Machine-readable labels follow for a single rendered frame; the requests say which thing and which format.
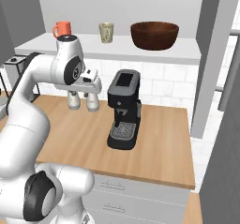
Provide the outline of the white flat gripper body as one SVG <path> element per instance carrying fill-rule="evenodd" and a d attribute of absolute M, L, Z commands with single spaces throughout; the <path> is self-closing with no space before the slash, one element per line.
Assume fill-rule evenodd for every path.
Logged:
<path fill-rule="evenodd" d="M 72 85 L 57 84 L 55 87 L 59 90 L 68 90 L 91 94 L 99 94 L 102 89 L 101 80 L 99 76 L 96 76 L 96 78 L 92 82 L 84 82 L 83 78 L 79 78 Z"/>

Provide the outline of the grey cabinet shelf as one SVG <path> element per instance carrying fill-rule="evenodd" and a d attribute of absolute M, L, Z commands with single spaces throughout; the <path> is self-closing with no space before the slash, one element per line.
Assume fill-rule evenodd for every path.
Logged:
<path fill-rule="evenodd" d="M 178 37 L 168 50 L 146 51 L 137 48 L 131 36 L 114 36 L 110 44 L 102 43 L 100 35 L 77 34 L 77 37 L 82 44 L 83 56 L 88 59 L 194 66 L 199 65 L 201 60 L 201 52 L 194 38 Z M 15 48 L 17 54 L 31 52 L 56 54 L 56 39 L 51 33 L 45 33 Z"/>

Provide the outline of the grey short cabinet door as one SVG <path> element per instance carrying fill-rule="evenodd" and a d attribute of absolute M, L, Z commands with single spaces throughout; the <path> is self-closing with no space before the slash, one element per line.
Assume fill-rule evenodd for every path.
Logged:
<path fill-rule="evenodd" d="M 0 0 L 0 66 L 16 47 L 44 32 L 39 0 Z"/>

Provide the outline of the grey tall cabinet door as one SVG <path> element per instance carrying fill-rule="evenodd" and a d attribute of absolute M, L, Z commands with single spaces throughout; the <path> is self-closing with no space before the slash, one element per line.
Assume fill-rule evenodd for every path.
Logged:
<path fill-rule="evenodd" d="M 202 0 L 196 35 L 202 57 L 190 131 L 193 138 L 203 137 L 237 4 L 238 0 Z"/>

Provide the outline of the black coffee machine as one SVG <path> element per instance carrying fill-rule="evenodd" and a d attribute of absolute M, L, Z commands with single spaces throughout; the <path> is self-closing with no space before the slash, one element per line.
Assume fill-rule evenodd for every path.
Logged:
<path fill-rule="evenodd" d="M 139 100 L 141 75 L 134 69 L 120 69 L 108 89 L 108 105 L 114 109 L 114 121 L 107 144 L 112 149 L 134 148 L 141 122 Z"/>

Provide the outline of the beige patterned cup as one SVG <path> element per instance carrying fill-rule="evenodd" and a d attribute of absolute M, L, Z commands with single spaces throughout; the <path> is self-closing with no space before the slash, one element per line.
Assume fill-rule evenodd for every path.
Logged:
<path fill-rule="evenodd" d="M 103 43 L 113 42 L 113 23 L 112 22 L 101 22 L 98 25 L 101 41 Z"/>

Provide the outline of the orange mug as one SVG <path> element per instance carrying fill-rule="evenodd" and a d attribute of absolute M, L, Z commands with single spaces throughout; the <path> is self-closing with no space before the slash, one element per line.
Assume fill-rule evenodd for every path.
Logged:
<path fill-rule="evenodd" d="M 70 35 L 71 34 L 70 22 L 57 22 L 56 25 L 52 28 L 52 34 L 54 37 Z"/>

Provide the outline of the brown wooden bowl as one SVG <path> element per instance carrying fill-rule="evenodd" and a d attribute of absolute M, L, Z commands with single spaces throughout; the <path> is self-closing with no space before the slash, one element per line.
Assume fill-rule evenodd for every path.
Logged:
<path fill-rule="evenodd" d="M 171 22 L 136 22 L 130 26 L 134 45 L 147 51 L 170 49 L 178 32 L 179 26 Z"/>

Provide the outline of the grey shallow drawer front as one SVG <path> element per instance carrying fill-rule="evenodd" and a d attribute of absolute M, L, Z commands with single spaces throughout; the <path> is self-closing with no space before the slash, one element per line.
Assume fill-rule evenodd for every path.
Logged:
<path fill-rule="evenodd" d="M 124 191 L 101 187 L 100 183 L 121 184 Z M 189 190 L 180 187 L 168 187 L 158 184 L 134 181 L 117 178 L 107 175 L 95 175 L 95 190 L 108 191 L 116 194 L 123 194 L 130 197 L 144 198 L 152 201 L 172 203 L 184 206 L 188 203 Z"/>

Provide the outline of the grey deep drawer front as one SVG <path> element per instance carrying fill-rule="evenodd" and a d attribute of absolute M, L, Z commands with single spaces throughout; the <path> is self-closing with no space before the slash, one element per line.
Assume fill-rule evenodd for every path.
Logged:
<path fill-rule="evenodd" d="M 150 201 L 106 191 L 92 190 L 82 197 L 97 224 L 182 224 L 186 206 Z M 103 205 L 121 206 L 125 213 L 104 210 Z"/>

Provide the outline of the grey fridge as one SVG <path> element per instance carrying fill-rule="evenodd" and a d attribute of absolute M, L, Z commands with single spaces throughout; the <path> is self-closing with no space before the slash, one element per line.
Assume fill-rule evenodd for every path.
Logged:
<path fill-rule="evenodd" d="M 202 224 L 240 224 L 240 53 L 234 82 L 202 181 Z"/>

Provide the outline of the grey stove with black frame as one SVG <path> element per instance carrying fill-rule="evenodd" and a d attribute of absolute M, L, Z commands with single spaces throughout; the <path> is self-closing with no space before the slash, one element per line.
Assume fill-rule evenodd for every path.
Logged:
<path fill-rule="evenodd" d="M 0 107 L 3 107 L 7 103 L 9 97 L 1 70 L 4 69 L 6 71 L 10 87 L 13 88 L 19 76 L 23 72 L 25 59 L 26 55 L 14 55 L 0 67 Z"/>

